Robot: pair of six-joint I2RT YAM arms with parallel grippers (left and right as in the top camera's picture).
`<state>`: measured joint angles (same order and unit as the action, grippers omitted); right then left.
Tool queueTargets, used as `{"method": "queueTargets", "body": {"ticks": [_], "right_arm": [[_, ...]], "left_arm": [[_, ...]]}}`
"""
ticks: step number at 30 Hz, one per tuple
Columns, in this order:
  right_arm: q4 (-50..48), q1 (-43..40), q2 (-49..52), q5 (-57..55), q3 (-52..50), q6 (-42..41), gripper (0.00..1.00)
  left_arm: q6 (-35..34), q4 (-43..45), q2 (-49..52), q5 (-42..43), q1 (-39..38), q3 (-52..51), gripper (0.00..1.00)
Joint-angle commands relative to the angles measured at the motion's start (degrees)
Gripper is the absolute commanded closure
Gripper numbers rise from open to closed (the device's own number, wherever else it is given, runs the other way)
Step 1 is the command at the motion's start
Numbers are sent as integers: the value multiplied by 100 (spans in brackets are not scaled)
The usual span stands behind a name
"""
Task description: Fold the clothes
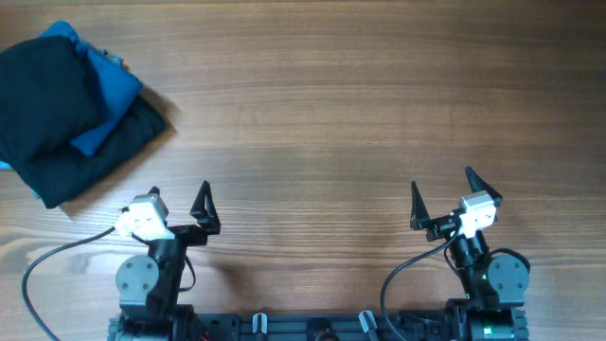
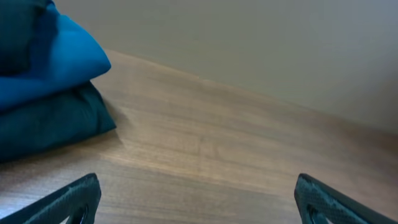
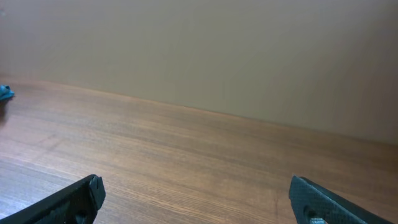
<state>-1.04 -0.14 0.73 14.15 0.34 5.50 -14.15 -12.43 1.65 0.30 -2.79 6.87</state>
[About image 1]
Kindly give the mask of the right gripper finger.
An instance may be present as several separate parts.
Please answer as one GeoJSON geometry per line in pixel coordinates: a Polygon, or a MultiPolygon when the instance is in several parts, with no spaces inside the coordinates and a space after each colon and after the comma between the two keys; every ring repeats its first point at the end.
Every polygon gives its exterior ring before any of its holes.
{"type": "Polygon", "coordinates": [[[413,230],[426,229],[431,221],[427,208],[422,200],[418,185],[411,182],[412,206],[410,226],[413,230]]]}
{"type": "Polygon", "coordinates": [[[501,205],[503,196],[496,189],[485,182],[472,167],[466,167],[465,174],[473,193],[485,191],[490,196],[495,206],[501,205]]]}

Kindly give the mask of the black polo shirt white logo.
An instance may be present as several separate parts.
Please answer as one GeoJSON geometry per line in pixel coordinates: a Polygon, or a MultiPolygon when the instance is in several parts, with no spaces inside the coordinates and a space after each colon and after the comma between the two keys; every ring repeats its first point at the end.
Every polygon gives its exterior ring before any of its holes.
{"type": "Polygon", "coordinates": [[[1,53],[1,160],[12,168],[101,122],[86,67],[69,39],[32,39],[1,53]]]}

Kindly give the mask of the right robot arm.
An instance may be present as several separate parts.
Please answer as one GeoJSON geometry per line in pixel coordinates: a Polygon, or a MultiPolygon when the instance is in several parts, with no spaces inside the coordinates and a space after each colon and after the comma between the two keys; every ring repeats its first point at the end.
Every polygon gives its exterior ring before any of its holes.
{"type": "Polygon", "coordinates": [[[411,185],[411,228],[429,242],[443,240],[447,263],[464,298],[451,298],[436,311],[400,312],[398,324],[414,340],[527,340],[525,291],[530,263],[507,248],[491,250],[483,231],[497,222],[502,195],[472,168],[465,173],[471,193],[449,214],[432,218],[418,186],[411,185]]]}

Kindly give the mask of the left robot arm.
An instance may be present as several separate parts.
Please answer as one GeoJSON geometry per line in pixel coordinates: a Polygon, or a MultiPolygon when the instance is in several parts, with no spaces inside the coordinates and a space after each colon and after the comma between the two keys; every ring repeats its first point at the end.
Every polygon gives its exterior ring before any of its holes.
{"type": "Polygon", "coordinates": [[[205,246],[208,237],[221,232],[221,222],[204,181],[190,209],[194,224],[170,226],[169,210],[159,188],[137,195],[123,209],[116,230],[148,247],[144,256],[125,260],[116,273],[121,313],[110,321],[107,339],[208,340],[209,328],[190,304],[178,296],[192,285],[181,285],[185,269],[193,268],[187,256],[192,246],[205,246]]]}

